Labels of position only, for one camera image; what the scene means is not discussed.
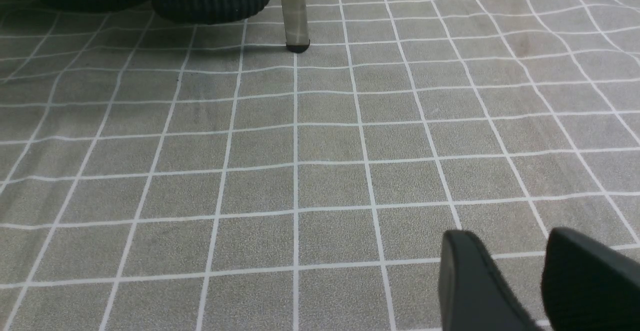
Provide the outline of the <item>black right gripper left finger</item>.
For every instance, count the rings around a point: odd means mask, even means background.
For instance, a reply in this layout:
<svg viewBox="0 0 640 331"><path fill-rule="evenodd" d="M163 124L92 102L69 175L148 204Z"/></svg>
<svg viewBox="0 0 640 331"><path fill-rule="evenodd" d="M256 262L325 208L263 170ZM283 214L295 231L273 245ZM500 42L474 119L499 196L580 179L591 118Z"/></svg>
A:
<svg viewBox="0 0 640 331"><path fill-rule="evenodd" d="M438 277L444 331L539 331L472 231L447 230Z"/></svg>

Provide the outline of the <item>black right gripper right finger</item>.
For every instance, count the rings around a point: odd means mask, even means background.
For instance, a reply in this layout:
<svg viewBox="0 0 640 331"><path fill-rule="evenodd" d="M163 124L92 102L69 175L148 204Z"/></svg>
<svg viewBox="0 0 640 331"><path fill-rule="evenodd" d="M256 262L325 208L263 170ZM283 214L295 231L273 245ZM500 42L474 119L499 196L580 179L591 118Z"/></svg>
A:
<svg viewBox="0 0 640 331"><path fill-rule="evenodd" d="M569 227L551 230L541 277L555 331L637 331L639 263Z"/></svg>

